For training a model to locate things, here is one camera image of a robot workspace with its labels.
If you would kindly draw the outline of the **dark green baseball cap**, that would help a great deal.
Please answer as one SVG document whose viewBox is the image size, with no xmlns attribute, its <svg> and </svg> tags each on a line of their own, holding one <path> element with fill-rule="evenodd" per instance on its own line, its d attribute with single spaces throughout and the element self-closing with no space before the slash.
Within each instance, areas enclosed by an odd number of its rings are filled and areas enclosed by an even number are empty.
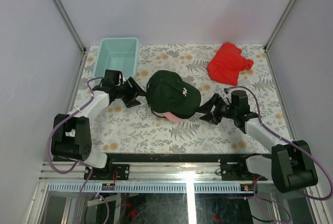
<svg viewBox="0 0 333 224">
<path fill-rule="evenodd" d="M 201 93 L 177 73 L 159 70 L 147 83 L 146 100 L 153 112 L 169 112 L 178 118 L 188 119 L 200 107 Z"/>
</svg>

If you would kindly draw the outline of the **pink baseball cap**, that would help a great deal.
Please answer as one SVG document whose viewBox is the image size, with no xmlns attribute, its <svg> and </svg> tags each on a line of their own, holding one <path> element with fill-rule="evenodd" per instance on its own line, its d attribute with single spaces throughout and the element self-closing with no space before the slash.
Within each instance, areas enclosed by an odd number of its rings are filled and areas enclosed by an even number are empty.
<svg viewBox="0 0 333 224">
<path fill-rule="evenodd" d="M 177 117 L 176 115 L 172 114 L 171 112 L 165 112 L 163 115 L 171 122 L 179 123 L 179 122 L 183 121 L 182 118 Z"/>
</svg>

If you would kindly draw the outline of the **teal plastic bin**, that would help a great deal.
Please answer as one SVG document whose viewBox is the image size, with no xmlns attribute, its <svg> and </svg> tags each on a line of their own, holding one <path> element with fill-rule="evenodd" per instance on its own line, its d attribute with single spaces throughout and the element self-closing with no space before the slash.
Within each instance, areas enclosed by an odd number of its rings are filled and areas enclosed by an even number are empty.
<svg viewBox="0 0 333 224">
<path fill-rule="evenodd" d="M 135 37 L 104 38 L 100 42 L 94 76 L 102 77 L 106 70 L 117 70 L 125 78 L 135 78 L 138 54 L 139 40 Z"/>
</svg>

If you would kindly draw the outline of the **red cloth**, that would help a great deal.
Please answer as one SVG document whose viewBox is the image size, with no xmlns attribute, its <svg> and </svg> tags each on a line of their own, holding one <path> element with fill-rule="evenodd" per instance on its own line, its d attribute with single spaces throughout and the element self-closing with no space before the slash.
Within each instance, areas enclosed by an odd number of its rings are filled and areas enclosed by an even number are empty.
<svg viewBox="0 0 333 224">
<path fill-rule="evenodd" d="M 208 76 L 221 84 L 238 85 L 241 71 L 250 70 L 254 62 L 242 56 L 242 50 L 226 42 L 222 44 L 213 59 L 207 65 Z"/>
</svg>

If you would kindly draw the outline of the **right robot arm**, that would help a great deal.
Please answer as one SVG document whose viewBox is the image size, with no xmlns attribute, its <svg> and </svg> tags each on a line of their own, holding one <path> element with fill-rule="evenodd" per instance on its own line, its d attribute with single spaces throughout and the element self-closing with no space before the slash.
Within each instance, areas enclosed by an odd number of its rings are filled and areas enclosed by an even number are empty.
<svg viewBox="0 0 333 224">
<path fill-rule="evenodd" d="M 226 99 L 219 94 L 197 109 L 201 120 L 217 125 L 223 118 L 231 119 L 244 134 L 256 139 L 269 151 L 268 156 L 252 154 L 237 166 L 238 176 L 250 179 L 255 174 L 272 180 L 277 190 L 286 193 L 314 186 L 318 182 L 310 147 L 304 141 L 284 139 L 264 125 L 259 114 L 250 110 L 248 95 L 232 91 Z"/>
</svg>

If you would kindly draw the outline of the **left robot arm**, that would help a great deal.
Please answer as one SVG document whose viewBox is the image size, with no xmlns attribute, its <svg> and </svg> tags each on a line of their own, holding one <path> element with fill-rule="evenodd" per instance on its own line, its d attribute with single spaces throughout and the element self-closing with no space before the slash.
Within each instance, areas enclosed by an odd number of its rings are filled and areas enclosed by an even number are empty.
<svg viewBox="0 0 333 224">
<path fill-rule="evenodd" d="M 145 92 L 132 77 L 125 78 L 122 72 L 106 70 L 103 77 L 87 81 L 91 97 L 84 105 L 67 114 L 58 114 L 54 118 L 54 127 L 47 141 L 47 159 L 50 167 L 60 174 L 67 174 L 73 169 L 59 170 L 52 162 L 53 157 L 82 163 L 96 168 L 101 179 L 113 176 L 114 167 L 107 163 L 107 155 L 93 148 L 90 123 L 97 115 L 108 108 L 117 99 L 127 108 L 140 105 L 137 97 Z"/>
</svg>

